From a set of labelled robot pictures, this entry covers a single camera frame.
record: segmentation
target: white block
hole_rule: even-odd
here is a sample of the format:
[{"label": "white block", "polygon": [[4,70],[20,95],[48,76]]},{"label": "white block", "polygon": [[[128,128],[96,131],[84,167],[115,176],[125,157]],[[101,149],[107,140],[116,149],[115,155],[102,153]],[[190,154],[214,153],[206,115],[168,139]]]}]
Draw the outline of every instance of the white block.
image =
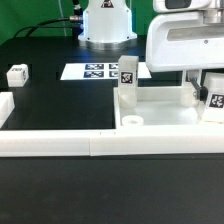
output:
[{"label": "white block", "polygon": [[138,61],[137,56],[126,55],[122,55],[118,61],[118,92],[121,107],[134,108],[137,104]]},{"label": "white block", "polygon": [[198,114],[203,121],[224,123],[224,74],[206,73],[207,101],[200,102]]},{"label": "white block", "polygon": [[15,108],[12,92],[0,93],[0,128]]},{"label": "white block", "polygon": [[29,78],[28,66],[25,64],[13,65],[6,75],[9,87],[23,87]]}]

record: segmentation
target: black cable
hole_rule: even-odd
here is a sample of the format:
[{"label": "black cable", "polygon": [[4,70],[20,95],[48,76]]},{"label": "black cable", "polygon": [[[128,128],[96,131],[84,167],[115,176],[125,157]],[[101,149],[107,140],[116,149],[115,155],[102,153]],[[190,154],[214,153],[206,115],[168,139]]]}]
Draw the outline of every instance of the black cable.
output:
[{"label": "black cable", "polygon": [[75,26],[73,25],[73,26],[27,26],[27,27],[24,27],[24,28],[22,28],[22,29],[20,29],[20,30],[18,30],[15,34],[14,34],[14,36],[13,36],[13,38],[17,38],[17,36],[18,36],[18,34],[20,34],[21,32],[23,32],[24,30],[28,30],[28,29],[35,29],[35,30],[37,30],[37,29],[39,29],[39,28],[44,28],[44,29],[46,29],[46,28],[67,28],[67,29],[72,29],[72,28],[74,28]]},{"label": "black cable", "polygon": [[64,21],[70,21],[70,19],[69,18],[58,18],[58,19],[51,19],[48,21],[41,22],[41,23],[37,24],[36,26],[34,26],[33,28],[31,28],[25,37],[29,37],[35,30],[37,30],[39,28],[39,26],[44,26],[47,24],[64,22]]},{"label": "black cable", "polygon": [[83,10],[82,10],[82,7],[79,4],[79,0],[72,0],[72,2],[73,2],[74,15],[82,16]]}]

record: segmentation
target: black table surface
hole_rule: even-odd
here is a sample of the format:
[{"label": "black table surface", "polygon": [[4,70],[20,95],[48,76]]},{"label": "black table surface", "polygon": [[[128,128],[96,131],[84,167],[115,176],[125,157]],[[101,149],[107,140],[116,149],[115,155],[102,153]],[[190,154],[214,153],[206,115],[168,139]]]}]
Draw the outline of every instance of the black table surface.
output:
[{"label": "black table surface", "polygon": [[[114,128],[115,80],[60,81],[65,63],[145,60],[137,47],[102,52],[71,38],[18,38],[0,47],[0,88],[16,109],[2,130]],[[26,63],[30,79],[8,88],[5,73]],[[179,73],[144,85],[178,85]],[[0,223],[223,224],[224,156],[151,155],[0,159]]]},{"label": "black table surface", "polygon": [[[145,37],[135,47],[120,51],[80,48],[72,38],[17,38],[0,47],[0,90],[7,89],[6,72],[13,64],[27,64],[30,78],[23,88],[8,88],[15,110],[2,130],[114,128],[113,87],[116,80],[65,80],[66,63],[117,62],[121,55],[145,61]],[[139,85],[173,85],[177,73],[165,79],[140,80]]]}]

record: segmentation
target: small white cube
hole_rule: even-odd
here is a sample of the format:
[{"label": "small white cube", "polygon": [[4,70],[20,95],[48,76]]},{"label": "small white cube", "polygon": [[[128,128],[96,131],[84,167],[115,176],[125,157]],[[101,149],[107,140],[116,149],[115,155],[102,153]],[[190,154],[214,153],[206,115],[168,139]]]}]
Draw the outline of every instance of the small white cube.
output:
[{"label": "small white cube", "polygon": [[9,87],[23,87],[29,78],[28,66],[25,64],[13,65],[6,75]]}]

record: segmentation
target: white robot body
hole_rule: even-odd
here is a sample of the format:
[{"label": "white robot body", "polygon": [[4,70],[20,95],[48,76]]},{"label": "white robot body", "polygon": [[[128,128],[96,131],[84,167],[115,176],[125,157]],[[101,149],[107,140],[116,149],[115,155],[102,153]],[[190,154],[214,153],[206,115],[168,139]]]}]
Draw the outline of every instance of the white robot body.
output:
[{"label": "white robot body", "polygon": [[97,49],[120,48],[136,39],[132,32],[132,12],[125,0],[90,0],[83,13],[81,46]]},{"label": "white robot body", "polygon": [[183,71],[181,104],[197,105],[201,121],[224,123],[224,74],[206,74],[200,86],[202,69],[224,68],[224,0],[154,0],[154,9],[190,12],[152,21],[146,47],[149,70]]},{"label": "white robot body", "polygon": [[204,24],[203,12],[160,15],[151,23],[146,64],[151,71],[224,67],[224,26]]}]

